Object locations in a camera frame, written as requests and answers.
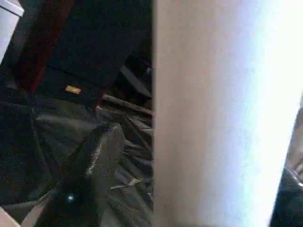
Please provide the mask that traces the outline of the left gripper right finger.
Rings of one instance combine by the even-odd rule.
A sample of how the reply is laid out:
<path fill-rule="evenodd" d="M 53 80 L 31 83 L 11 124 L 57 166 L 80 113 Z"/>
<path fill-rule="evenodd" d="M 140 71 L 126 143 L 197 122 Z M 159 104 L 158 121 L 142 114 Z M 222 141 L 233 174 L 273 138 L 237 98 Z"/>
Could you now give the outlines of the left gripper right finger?
<path fill-rule="evenodd" d="M 298 174 L 284 167 L 271 227 L 301 227 L 303 225 L 303 181 Z"/>

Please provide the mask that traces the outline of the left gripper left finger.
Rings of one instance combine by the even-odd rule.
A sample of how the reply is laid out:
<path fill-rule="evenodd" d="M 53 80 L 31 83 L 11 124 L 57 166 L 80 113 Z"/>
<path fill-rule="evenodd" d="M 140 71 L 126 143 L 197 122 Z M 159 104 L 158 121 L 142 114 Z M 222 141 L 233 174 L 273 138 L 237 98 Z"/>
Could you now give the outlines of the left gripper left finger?
<path fill-rule="evenodd" d="M 118 123 L 93 129 L 64 162 L 42 212 L 44 227 L 98 227 L 125 137 Z"/>

